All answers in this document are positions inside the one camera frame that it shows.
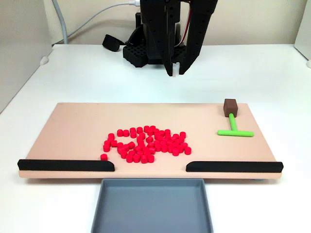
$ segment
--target brown block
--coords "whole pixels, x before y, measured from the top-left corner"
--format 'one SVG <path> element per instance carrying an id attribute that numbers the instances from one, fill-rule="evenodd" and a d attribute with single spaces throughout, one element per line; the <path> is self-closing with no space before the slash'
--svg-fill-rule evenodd
<path id="1" fill-rule="evenodd" d="M 234 117 L 237 117 L 238 105 L 235 99 L 225 99 L 224 113 L 225 117 L 229 117 L 230 113 L 233 113 Z"/>

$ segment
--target peach board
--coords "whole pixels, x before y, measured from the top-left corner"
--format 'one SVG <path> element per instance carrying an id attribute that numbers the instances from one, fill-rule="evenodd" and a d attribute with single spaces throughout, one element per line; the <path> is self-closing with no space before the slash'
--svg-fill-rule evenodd
<path id="1" fill-rule="evenodd" d="M 157 152 L 151 164 L 127 163 L 116 148 L 108 152 L 114 172 L 19 171 L 24 178 L 250 178 L 275 179 L 281 173 L 186 172 L 191 161 L 268 161 L 275 158 L 249 107 L 238 104 L 238 130 L 253 131 L 254 137 L 218 136 L 230 130 L 223 104 L 123 104 L 59 103 L 52 112 L 27 159 L 100 160 L 103 143 L 117 129 L 155 125 L 185 131 L 191 155 Z M 128 143 L 130 137 L 116 137 Z"/>

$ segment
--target red game piece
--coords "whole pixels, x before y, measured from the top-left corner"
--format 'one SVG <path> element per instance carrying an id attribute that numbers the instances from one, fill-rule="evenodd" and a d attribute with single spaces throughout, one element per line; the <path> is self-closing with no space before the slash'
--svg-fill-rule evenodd
<path id="1" fill-rule="evenodd" d="M 179 150 L 179 153 L 184 152 L 184 147 L 181 145 L 177 146 L 177 149 Z"/>
<path id="2" fill-rule="evenodd" d="M 155 133 L 155 140 L 158 140 L 158 138 L 160 137 L 160 134 L 159 133 Z"/>
<path id="3" fill-rule="evenodd" d="M 141 137 L 142 140 L 145 140 L 146 134 L 145 134 L 145 133 L 140 133 L 140 134 L 139 134 L 139 137 Z"/>
<path id="4" fill-rule="evenodd" d="M 155 148 L 149 148 L 150 154 L 155 154 L 156 153 L 156 149 Z"/>
<path id="5" fill-rule="evenodd" d="M 162 146 L 161 146 L 161 151 L 162 151 L 163 153 L 166 153 L 167 150 L 168 150 L 168 148 L 167 148 L 166 145 L 162 145 Z"/>
<path id="6" fill-rule="evenodd" d="M 154 138 L 152 136 L 149 136 L 146 138 L 146 142 L 149 143 L 149 142 L 153 142 L 154 141 Z"/>
<path id="7" fill-rule="evenodd" d="M 109 145 L 104 145 L 103 149 L 104 149 L 104 152 L 109 152 L 110 151 L 110 146 Z"/>
<path id="8" fill-rule="evenodd" d="M 149 154 L 147 156 L 147 159 L 148 159 L 148 163 L 153 163 L 155 161 L 155 156 L 152 154 Z"/>
<path id="9" fill-rule="evenodd" d="M 173 146 L 172 145 L 169 145 L 168 147 L 167 147 L 167 151 L 169 152 L 169 153 L 173 153 Z"/>
<path id="10" fill-rule="evenodd" d="M 140 134 L 142 132 L 143 132 L 142 127 L 137 127 L 137 133 Z"/>
<path id="11" fill-rule="evenodd" d="M 160 134 L 161 137 L 164 137 L 165 131 L 164 131 L 164 130 L 160 130 L 160 131 L 159 131 L 159 134 Z"/>
<path id="12" fill-rule="evenodd" d="M 179 149 L 174 148 L 173 149 L 173 156 L 178 156 L 179 155 Z"/>
<path id="13" fill-rule="evenodd" d="M 150 151 L 149 150 L 146 150 L 146 151 L 144 151 L 144 155 L 150 155 L 151 153 L 150 153 Z"/>
<path id="14" fill-rule="evenodd" d="M 122 137 L 123 136 L 123 130 L 117 130 L 117 136 Z"/>
<path id="15" fill-rule="evenodd" d="M 107 161 L 107 160 L 108 160 L 107 155 L 106 155 L 106 154 L 102 154 L 102 155 L 101 155 L 101 160 L 102 160 L 102 161 Z"/>
<path id="16" fill-rule="evenodd" d="M 123 147 L 123 143 L 122 143 L 122 142 L 119 142 L 119 143 L 117 144 L 117 147 L 118 147 L 118 148 Z"/>
<path id="17" fill-rule="evenodd" d="M 116 140 L 111 141 L 111 147 L 117 147 L 118 143 Z"/>
<path id="18" fill-rule="evenodd" d="M 135 154 L 135 151 L 133 151 L 133 150 L 130 150 L 130 151 L 128 152 L 128 154 L 131 154 L 131 155 L 133 155 L 133 156 L 134 156 L 134 154 Z"/>
<path id="19" fill-rule="evenodd" d="M 156 150 L 156 152 L 161 151 L 161 146 L 160 146 L 160 144 L 156 144 L 156 145 L 155 145 L 155 150 Z"/>
<path id="20" fill-rule="evenodd" d="M 130 147 L 130 150 L 133 149 L 135 147 L 135 143 L 134 142 L 130 142 L 128 144 L 128 146 Z"/>
<path id="21" fill-rule="evenodd" d="M 112 140 L 115 140 L 115 135 L 114 135 L 114 133 L 108 134 L 108 138 L 112 138 Z"/>
<path id="22" fill-rule="evenodd" d="M 130 135 L 130 132 L 128 130 L 123 130 L 123 136 L 128 137 Z"/>
<path id="23" fill-rule="evenodd" d="M 151 128 L 149 128 L 149 129 L 148 129 L 148 132 L 147 132 L 147 135 L 148 135 L 148 136 L 154 135 L 154 131 L 153 131 Z"/>
<path id="24" fill-rule="evenodd" d="M 173 144 L 173 141 L 172 141 L 172 140 L 169 139 L 169 140 L 166 141 L 166 145 L 169 146 L 169 145 L 171 145 L 171 144 Z"/>
<path id="25" fill-rule="evenodd" d="M 131 154 L 128 154 L 128 155 L 126 156 L 126 161 L 127 161 L 128 163 L 131 163 L 131 162 L 133 161 L 133 156 L 132 156 Z"/>
<path id="26" fill-rule="evenodd" d="M 108 140 L 104 141 L 104 145 L 111 146 L 111 141 Z"/>
<path id="27" fill-rule="evenodd" d="M 148 148 L 154 147 L 154 144 L 152 142 L 149 142 L 147 145 Z"/>
<path id="28" fill-rule="evenodd" d="M 147 155 L 142 155 L 142 156 L 140 157 L 140 160 L 141 160 L 141 163 L 142 163 L 142 164 L 146 164 L 146 163 L 148 162 L 148 157 L 147 157 Z"/>
<path id="29" fill-rule="evenodd" d="M 134 161 L 134 163 L 139 163 L 140 162 L 140 155 L 139 154 L 134 154 L 133 155 L 133 161 Z"/>
<path id="30" fill-rule="evenodd" d="M 185 132 L 180 132 L 179 136 L 186 138 L 186 133 Z"/>
<path id="31" fill-rule="evenodd" d="M 136 132 L 131 132 L 131 138 L 136 138 L 137 137 L 137 134 L 136 134 Z"/>
<path id="32" fill-rule="evenodd" d="M 162 140 L 162 141 L 160 142 L 160 145 L 161 145 L 161 146 L 166 146 L 166 145 L 167 145 L 167 144 L 166 144 L 166 141 Z"/>
<path id="33" fill-rule="evenodd" d="M 144 126 L 144 132 L 145 132 L 145 133 L 148 132 L 148 129 L 149 129 L 149 126 L 148 126 L 148 125 Z"/>
<path id="34" fill-rule="evenodd" d="M 118 152 L 119 154 L 121 154 L 122 151 L 124 151 L 124 148 L 123 148 L 123 147 L 120 147 L 120 148 L 117 149 L 117 152 Z"/>
<path id="35" fill-rule="evenodd" d="M 125 150 L 126 152 L 128 152 L 128 151 L 130 150 L 130 146 L 129 146 L 128 144 L 125 144 L 125 145 L 123 146 L 123 148 L 124 148 L 124 150 Z"/>
<path id="36" fill-rule="evenodd" d="M 121 155 L 121 158 L 122 158 L 122 159 L 126 159 L 126 157 L 127 157 L 127 152 L 126 152 L 125 150 L 122 150 L 122 151 L 120 152 L 120 155 Z"/>
<path id="37" fill-rule="evenodd" d="M 185 154 L 190 155 L 191 154 L 191 148 L 190 147 L 185 147 Z"/>
<path id="38" fill-rule="evenodd" d="M 134 147 L 135 153 L 137 153 L 137 152 L 140 151 L 140 150 L 141 150 L 141 147 L 140 147 L 140 146 Z"/>
<path id="39" fill-rule="evenodd" d="M 138 146 L 139 146 L 140 148 L 145 148 L 145 147 L 146 147 L 144 142 L 139 142 L 139 143 L 138 143 Z"/>

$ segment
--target green t-shaped tool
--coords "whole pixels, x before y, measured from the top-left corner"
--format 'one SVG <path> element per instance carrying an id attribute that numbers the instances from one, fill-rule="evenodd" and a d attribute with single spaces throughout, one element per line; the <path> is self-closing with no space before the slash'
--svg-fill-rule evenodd
<path id="1" fill-rule="evenodd" d="M 254 132 L 252 131 L 238 131 L 238 127 L 235 122 L 235 117 L 238 113 L 238 105 L 235 99 L 225 99 L 224 113 L 226 117 L 229 117 L 231 130 L 218 130 L 218 135 L 240 137 L 254 136 Z"/>

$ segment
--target white tabletop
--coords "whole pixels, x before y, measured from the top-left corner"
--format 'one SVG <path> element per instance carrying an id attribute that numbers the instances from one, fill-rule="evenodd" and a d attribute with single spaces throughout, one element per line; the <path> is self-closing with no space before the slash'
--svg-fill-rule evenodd
<path id="1" fill-rule="evenodd" d="M 58 102 L 249 104 L 280 180 L 206 180 L 215 233 L 306 232 L 311 202 L 311 69 L 292 45 L 204 46 L 185 75 L 135 68 L 99 45 L 56 45 L 0 114 L 0 232 L 90 232 L 100 180 L 18 176 Z"/>

